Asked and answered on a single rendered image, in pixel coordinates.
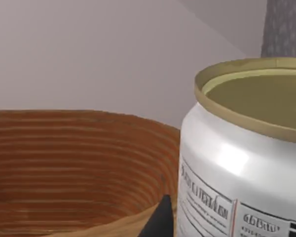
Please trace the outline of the grey speckled post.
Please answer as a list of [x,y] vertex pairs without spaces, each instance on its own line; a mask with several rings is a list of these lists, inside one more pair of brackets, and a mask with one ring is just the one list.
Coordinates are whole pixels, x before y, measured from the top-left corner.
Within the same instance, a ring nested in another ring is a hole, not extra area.
[[296,0],[267,0],[261,57],[296,58]]

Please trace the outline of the silver can with gold lid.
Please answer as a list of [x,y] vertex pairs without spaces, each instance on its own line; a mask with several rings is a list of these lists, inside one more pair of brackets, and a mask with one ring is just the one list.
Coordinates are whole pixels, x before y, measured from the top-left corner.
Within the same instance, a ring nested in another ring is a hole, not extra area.
[[209,66],[194,93],[176,237],[296,237],[296,58]]

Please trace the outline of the brown woven basket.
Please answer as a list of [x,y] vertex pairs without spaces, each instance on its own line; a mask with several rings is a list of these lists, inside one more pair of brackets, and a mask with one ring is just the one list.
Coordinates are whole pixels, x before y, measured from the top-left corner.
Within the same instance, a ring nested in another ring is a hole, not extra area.
[[177,193],[180,131],[94,110],[0,110],[0,237],[108,224]]

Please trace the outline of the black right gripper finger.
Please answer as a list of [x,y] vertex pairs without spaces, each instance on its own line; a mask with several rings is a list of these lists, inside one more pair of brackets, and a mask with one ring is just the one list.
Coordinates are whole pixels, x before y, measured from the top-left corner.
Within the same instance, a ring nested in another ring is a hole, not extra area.
[[139,237],[173,237],[173,210],[169,195],[162,197]]

